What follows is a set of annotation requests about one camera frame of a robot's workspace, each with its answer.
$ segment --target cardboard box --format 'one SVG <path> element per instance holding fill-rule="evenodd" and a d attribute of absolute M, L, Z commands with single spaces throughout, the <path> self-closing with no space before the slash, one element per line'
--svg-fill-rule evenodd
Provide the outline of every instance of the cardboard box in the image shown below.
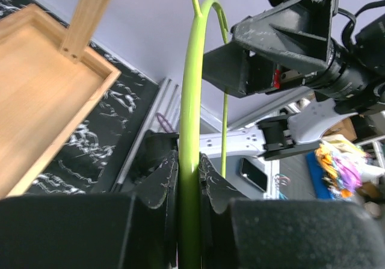
<path fill-rule="evenodd" d="M 362 197 L 370 197 L 372 199 L 382 198 L 382 194 L 379 189 L 372 182 L 365 182 L 362 187 L 357 188 L 356 192 Z"/>
<path fill-rule="evenodd" d="M 343 135 L 347 140 L 354 141 L 357 139 L 356 131 L 349 118 L 337 123 L 328 129 L 324 135 Z"/>

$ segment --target black cable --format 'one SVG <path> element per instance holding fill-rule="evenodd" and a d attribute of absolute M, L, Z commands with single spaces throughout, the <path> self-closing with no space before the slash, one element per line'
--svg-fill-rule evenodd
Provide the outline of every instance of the black cable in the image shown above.
<path fill-rule="evenodd" d="M 350 19 L 350 22 L 349 23 L 352 23 L 352 26 L 355 27 L 356 26 L 356 23 L 357 23 L 357 18 L 355 17 L 354 14 L 352 14 L 352 12 L 349 12 L 343 8 L 338 8 L 338 13 L 343 15 L 343 16 L 346 16 L 348 19 Z M 341 40 L 342 40 L 342 43 L 343 45 L 349 50 L 350 47 L 353 46 L 352 42 L 351 42 L 351 37 L 345 33 L 345 29 L 342 31 L 342 34 L 341 34 Z"/>
<path fill-rule="evenodd" d="M 352 14 L 352 12 L 347 11 L 346 9 L 338 8 L 338 13 L 343 15 L 343 16 L 346 16 L 348 19 L 350 19 L 354 23 L 356 23 L 356 21 L 357 21 L 355 15 Z"/>
<path fill-rule="evenodd" d="M 357 18 L 364 11 L 378 7 L 385 7 L 385 0 L 375 1 L 364 5 L 359 11 L 357 11 L 354 16 Z M 351 35 L 353 34 L 354 28 L 356 27 L 356 22 L 357 21 L 350 20 L 343 29 L 341 35 L 343 45 L 350 52 L 353 51 L 353 41 L 351 40 Z"/>

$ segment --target wooden stick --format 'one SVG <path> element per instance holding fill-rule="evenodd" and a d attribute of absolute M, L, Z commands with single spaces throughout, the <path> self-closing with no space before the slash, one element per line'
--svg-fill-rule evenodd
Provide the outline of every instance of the wooden stick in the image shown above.
<path fill-rule="evenodd" d="M 91 40 L 109 0 L 79 0 L 60 52 L 77 63 Z"/>

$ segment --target wooden tray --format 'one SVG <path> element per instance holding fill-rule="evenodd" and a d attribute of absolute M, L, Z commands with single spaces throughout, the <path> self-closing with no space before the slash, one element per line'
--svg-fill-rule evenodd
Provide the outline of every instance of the wooden tray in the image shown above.
<path fill-rule="evenodd" d="M 66 36 L 36 5 L 0 21 L 1 198 L 29 188 L 120 74 L 89 47 L 61 54 Z"/>

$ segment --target smartphone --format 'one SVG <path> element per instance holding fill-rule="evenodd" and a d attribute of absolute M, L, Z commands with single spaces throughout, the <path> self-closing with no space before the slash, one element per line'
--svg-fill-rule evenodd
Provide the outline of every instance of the smartphone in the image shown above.
<path fill-rule="evenodd" d="M 241 159 L 239 174 L 242 178 L 246 179 L 264 193 L 267 191 L 267 175 L 253 165 L 248 159 Z"/>

